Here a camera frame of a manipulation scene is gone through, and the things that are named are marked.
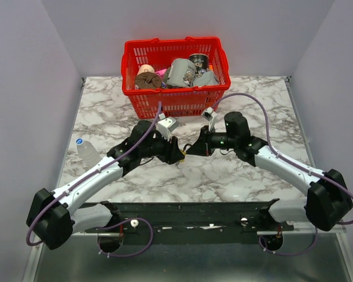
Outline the yellow black padlock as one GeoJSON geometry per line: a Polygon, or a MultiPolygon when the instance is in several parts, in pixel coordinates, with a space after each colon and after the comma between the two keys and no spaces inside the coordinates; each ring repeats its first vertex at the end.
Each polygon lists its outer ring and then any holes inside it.
{"type": "Polygon", "coordinates": [[[178,153],[178,160],[175,163],[176,166],[179,166],[181,163],[183,163],[185,161],[185,156],[186,156],[185,151],[182,149],[180,149],[179,151],[180,152],[178,153]]]}

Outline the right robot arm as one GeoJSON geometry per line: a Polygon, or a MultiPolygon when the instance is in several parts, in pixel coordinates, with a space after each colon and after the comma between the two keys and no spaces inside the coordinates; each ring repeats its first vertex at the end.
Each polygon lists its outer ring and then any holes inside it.
{"type": "Polygon", "coordinates": [[[237,158],[269,171],[297,188],[303,198],[276,200],[259,215],[259,224],[272,230],[286,221],[310,222],[316,228],[329,231],[353,208],[340,172],[327,172],[307,166],[273,151],[268,142],[251,135],[247,119],[240,112],[224,116],[225,132],[216,132],[206,125],[187,154],[210,156],[216,149],[233,150],[237,158]]]}

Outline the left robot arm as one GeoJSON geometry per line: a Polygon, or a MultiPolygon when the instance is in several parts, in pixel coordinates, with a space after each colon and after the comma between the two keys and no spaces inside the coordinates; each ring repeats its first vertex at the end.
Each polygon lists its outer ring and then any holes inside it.
{"type": "Polygon", "coordinates": [[[63,245],[72,234],[93,228],[112,232],[118,227],[119,211],[109,203],[83,204],[102,188],[140,166],[142,159],[156,157],[166,164],[184,160],[177,137],[171,133],[174,118],[159,122],[139,121],[131,134],[112,147],[93,168],[51,192],[39,190],[33,198],[26,225],[27,235],[36,234],[51,249],[63,245]]]}

